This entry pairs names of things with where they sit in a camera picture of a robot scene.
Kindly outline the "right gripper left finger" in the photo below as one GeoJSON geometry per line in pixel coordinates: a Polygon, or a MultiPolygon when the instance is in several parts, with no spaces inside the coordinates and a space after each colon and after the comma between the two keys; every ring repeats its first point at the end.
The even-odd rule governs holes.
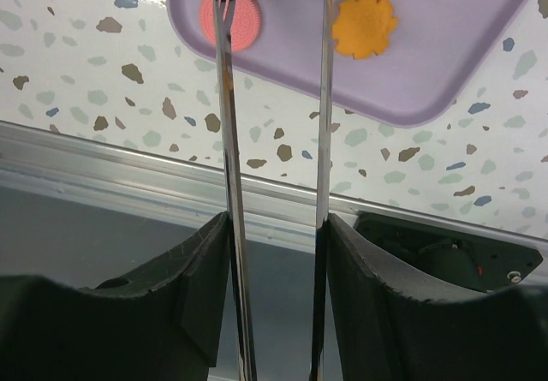
{"type": "Polygon", "coordinates": [[[229,219],[94,289],[1,279],[4,380],[205,380],[217,363],[229,219]]]}

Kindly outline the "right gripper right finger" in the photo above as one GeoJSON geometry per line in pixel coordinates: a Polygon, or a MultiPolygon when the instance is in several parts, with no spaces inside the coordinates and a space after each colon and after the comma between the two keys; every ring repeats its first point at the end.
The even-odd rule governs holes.
{"type": "Polygon", "coordinates": [[[546,287],[476,292],[414,268],[337,215],[329,231],[344,379],[546,379],[546,287]]]}

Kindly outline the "pink round cookie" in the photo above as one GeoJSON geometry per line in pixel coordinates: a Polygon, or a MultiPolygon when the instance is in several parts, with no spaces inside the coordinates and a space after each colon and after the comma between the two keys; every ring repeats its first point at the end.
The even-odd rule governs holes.
{"type": "MultiPolygon", "coordinates": [[[[233,52],[244,51],[258,39],[261,30],[261,13],[256,0],[236,0],[230,29],[233,52]]],[[[215,45],[212,0],[201,0],[199,24],[206,41],[215,45]]]]}

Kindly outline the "metal tongs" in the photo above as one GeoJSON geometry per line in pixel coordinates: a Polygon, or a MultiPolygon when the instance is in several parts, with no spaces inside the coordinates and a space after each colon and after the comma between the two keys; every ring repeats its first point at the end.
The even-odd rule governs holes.
{"type": "MultiPolygon", "coordinates": [[[[231,27],[236,0],[212,0],[216,39],[216,64],[223,137],[223,162],[229,224],[229,248],[238,333],[238,364],[242,380],[257,378],[253,322],[247,278],[246,237],[241,187],[232,64],[231,27]]],[[[327,286],[328,216],[331,172],[331,118],[333,80],[333,0],[324,0],[319,101],[315,261],[313,285],[313,334],[309,378],[324,377],[325,301],[327,286]]]]}

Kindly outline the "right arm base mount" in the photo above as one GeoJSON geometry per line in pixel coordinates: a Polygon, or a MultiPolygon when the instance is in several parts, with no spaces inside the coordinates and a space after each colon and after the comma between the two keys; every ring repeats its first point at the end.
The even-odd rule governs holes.
{"type": "Polygon", "coordinates": [[[509,241],[361,212],[354,229],[371,243],[445,282],[489,293],[520,283],[541,253],[509,241]]]}

